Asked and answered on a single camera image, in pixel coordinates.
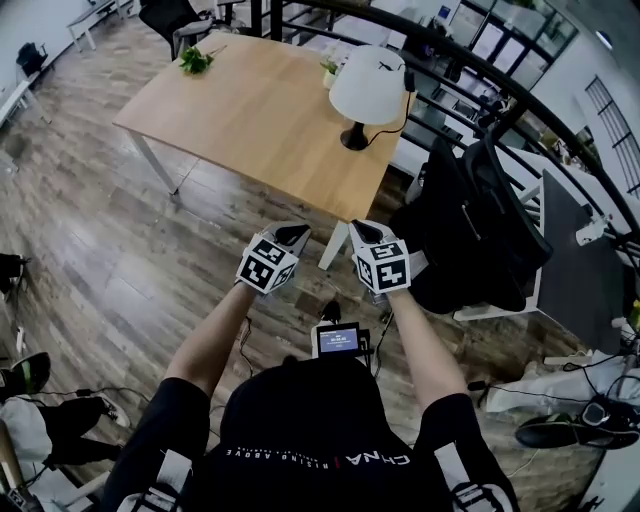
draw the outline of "wooden table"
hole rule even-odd
[[[114,124],[129,131],[172,194],[177,187],[143,136],[336,217],[320,260],[326,269],[348,236],[346,223],[367,216],[400,133],[383,134],[363,151],[345,148],[340,133],[352,123],[329,102],[319,54],[225,33],[211,34],[198,47],[210,52],[225,45],[202,76],[185,75],[179,61],[171,63]],[[368,132],[399,128],[398,117]]]

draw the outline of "green plant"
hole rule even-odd
[[[180,67],[184,69],[186,73],[192,75],[198,75],[204,73],[213,62],[213,52],[202,54],[198,48],[192,46],[182,53],[182,63]]]
[[[338,65],[330,59],[327,59],[327,58],[322,59],[320,61],[320,65],[332,75],[335,75],[336,72],[338,71]]]

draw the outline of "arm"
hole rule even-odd
[[[164,378],[178,377],[213,395],[256,291],[236,284],[182,343]]]
[[[389,293],[420,408],[467,393],[464,375],[407,289]]]

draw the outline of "chair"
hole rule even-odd
[[[513,193],[491,135],[459,160],[436,139],[422,170],[420,196],[390,222],[409,252],[429,262],[411,285],[418,303],[441,314],[480,302],[522,311],[552,248]]]
[[[233,22],[233,7],[236,4],[242,4],[246,0],[217,0],[216,6],[218,8],[224,7],[224,22],[226,25],[231,26]]]
[[[211,16],[207,11],[201,14]],[[178,57],[183,42],[192,46],[209,34],[215,24],[212,16],[203,20],[196,14],[189,0],[151,0],[143,4],[139,16],[169,43],[171,60]]]

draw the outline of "black wire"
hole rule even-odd
[[[637,380],[638,382],[640,382],[640,377],[636,377],[635,375],[620,375],[620,377],[618,377],[616,380],[614,380],[611,383],[611,386],[609,386],[609,390],[607,391],[607,394],[605,396],[607,398],[609,398],[609,395],[611,394],[611,390],[613,389],[613,386],[615,386],[616,382],[624,380],[624,379],[633,379],[633,380]]]
[[[146,395],[144,395],[140,391],[137,391],[137,390],[132,389],[132,388],[124,387],[124,386],[105,386],[105,387],[99,388],[99,389],[89,389],[89,388],[87,388],[87,389],[77,389],[76,391],[66,391],[66,392],[61,392],[61,391],[38,391],[37,393],[30,393],[29,396],[33,396],[33,395],[55,395],[55,396],[76,395],[79,398],[84,398],[85,397],[84,394],[78,395],[78,393],[81,392],[81,391],[86,391],[88,393],[88,395],[95,395],[97,393],[102,393],[103,391],[118,391],[118,392],[120,392],[120,391],[129,391],[130,393],[134,393],[135,395],[137,395],[140,398],[142,398],[145,402],[147,402],[147,403],[150,402],[149,398],[147,398]]]
[[[76,391],[67,391],[67,392],[60,392],[60,391],[38,391],[37,393],[30,393],[29,396],[33,396],[33,395],[57,395],[57,396],[69,396],[69,395],[75,395],[78,391],[80,391],[79,389]]]
[[[520,393],[521,395],[531,395],[531,396],[546,396],[547,398],[553,398],[554,400],[566,400],[568,402],[579,402],[581,404],[589,403],[591,400],[578,400],[576,398],[561,398],[559,396],[547,395],[545,393],[529,393],[527,391],[517,391],[515,389],[505,389],[500,386],[494,386],[493,384],[488,384],[488,388],[500,389],[502,391],[506,391],[507,393]]]
[[[253,365],[251,364],[251,361],[249,361],[249,358],[242,351],[242,349],[247,343],[247,340],[249,339],[249,335],[251,334],[251,318],[247,317],[247,323],[248,323],[247,333],[243,336],[242,340],[240,340],[240,355],[244,358],[244,360],[249,365],[249,378],[251,378],[253,377]]]
[[[27,481],[24,483],[25,487],[30,487],[30,486],[32,486],[33,484],[35,484],[35,483],[36,483],[36,481],[37,481],[37,480],[42,476],[42,473],[44,473],[47,469],[49,469],[49,467],[48,467],[48,466],[45,466],[45,467],[43,467],[40,471],[38,471],[38,473],[37,473],[35,476],[31,477],[29,480],[27,480]]]
[[[384,340],[384,335],[387,334],[387,330],[389,329],[389,326],[391,325],[391,320],[393,320],[394,314],[393,311],[391,313],[389,313],[389,318],[387,319],[387,323],[384,326],[384,329],[382,331],[382,334],[380,335],[380,340],[378,341],[378,344],[376,345],[376,362],[377,362],[377,368],[376,368],[376,373],[373,375],[374,379],[378,378],[378,374],[380,373],[380,368],[382,367],[382,355],[380,353],[380,346],[382,345],[382,340]]]
[[[409,96],[407,97],[407,109],[406,109],[406,112],[404,114],[404,123],[402,123],[402,126],[400,128],[398,128],[397,130],[382,130],[381,132],[376,133],[373,136],[373,138],[371,140],[369,140],[369,142],[367,142],[367,145],[365,146],[366,148],[371,146],[373,141],[376,140],[376,137],[378,135],[380,135],[381,133],[398,133],[398,132],[401,132],[402,130],[404,130],[404,127],[407,126],[407,121],[409,120],[409,105],[411,104],[411,94],[412,93],[409,93]]]
[[[576,363],[568,362],[568,363],[564,364],[564,366],[562,367],[562,371],[564,371],[564,372],[575,372],[576,370],[582,370],[584,372],[584,376],[587,379],[587,382],[589,383],[589,386],[591,386],[591,389],[593,390],[593,392],[596,395],[600,395],[601,393],[598,392],[596,387],[593,385],[593,382],[591,382],[591,379],[589,378],[589,374],[587,373],[587,368],[593,368],[594,366],[598,366],[599,364],[606,363],[607,361],[611,361],[614,357],[618,357],[619,355],[620,355],[620,353],[618,352],[617,354],[609,356],[606,359],[603,359],[602,361],[598,361],[597,363],[593,363],[593,364],[579,365],[579,364],[576,364]]]

